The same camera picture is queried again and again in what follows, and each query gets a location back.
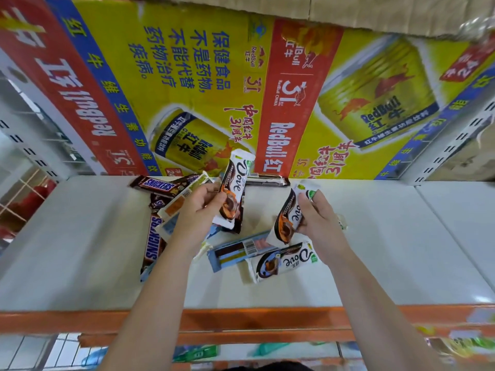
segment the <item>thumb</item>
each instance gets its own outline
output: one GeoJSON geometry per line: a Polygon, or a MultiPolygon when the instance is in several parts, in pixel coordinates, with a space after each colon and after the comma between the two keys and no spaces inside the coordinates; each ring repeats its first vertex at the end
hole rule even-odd
{"type": "Polygon", "coordinates": [[[213,199],[208,203],[208,205],[203,209],[203,211],[207,212],[212,217],[215,216],[220,208],[222,208],[223,203],[227,199],[226,193],[223,191],[219,191],[213,199]]]}
{"type": "Polygon", "coordinates": [[[310,222],[312,219],[316,219],[320,215],[316,211],[316,209],[313,207],[312,203],[308,198],[306,198],[306,195],[303,193],[299,193],[298,196],[298,203],[299,207],[301,208],[302,215],[310,222]]]}

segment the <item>left hand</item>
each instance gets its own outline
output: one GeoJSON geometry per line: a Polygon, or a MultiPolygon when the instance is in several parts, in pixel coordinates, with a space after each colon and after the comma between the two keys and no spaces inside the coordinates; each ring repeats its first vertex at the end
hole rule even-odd
{"type": "Polygon", "coordinates": [[[213,218],[227,199],[224,192],[217,193],[219,188],[219,183],[205,183],[188,196],[170,238],[170,246],[187,249],[191,256],[195,256],[210,230],[213,218]]]}

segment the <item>barcode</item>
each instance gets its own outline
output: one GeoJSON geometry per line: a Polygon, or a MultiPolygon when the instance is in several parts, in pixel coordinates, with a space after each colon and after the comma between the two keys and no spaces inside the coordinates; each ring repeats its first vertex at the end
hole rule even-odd
{"type": "Polygon", "coordinates": [[[243,245],[244,245],[244,250],[246,251],[246,255],[252,255],[258,252],[254,244],[254,241],[252,239],[244,241],[243,245]]]}

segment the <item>red bull can image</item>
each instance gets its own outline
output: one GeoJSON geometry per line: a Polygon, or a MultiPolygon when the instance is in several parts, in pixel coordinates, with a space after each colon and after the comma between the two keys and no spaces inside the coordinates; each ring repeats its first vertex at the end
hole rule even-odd
{"type": "Polygon", "coordinates": [[[395,35],[380,37],[332,74],[318,106],[359,148],[398,136],[439,110],[417,48],[395,35]]]}
{"type": "Polygon", "coordinates": [[[158,161],[172,162],[186,172],[217,176],[229,163],[232,149],[251,150],[181,107],[169,107],[152,122],[147,139],[158,161]]]}

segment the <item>right hand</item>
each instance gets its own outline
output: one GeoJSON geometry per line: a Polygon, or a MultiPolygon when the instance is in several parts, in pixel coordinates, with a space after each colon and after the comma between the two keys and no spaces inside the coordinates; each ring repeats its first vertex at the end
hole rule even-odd
{"type": "Polygon", "coordinates": [[[336,253],[340,254],[350,249],[339,218],[320,190],[314,194],[313,203],[304,193],[299,194],[298,202],[303,219],[296,231],[311,238],[316,253],[325,264],[328,264],[336,253]]]}

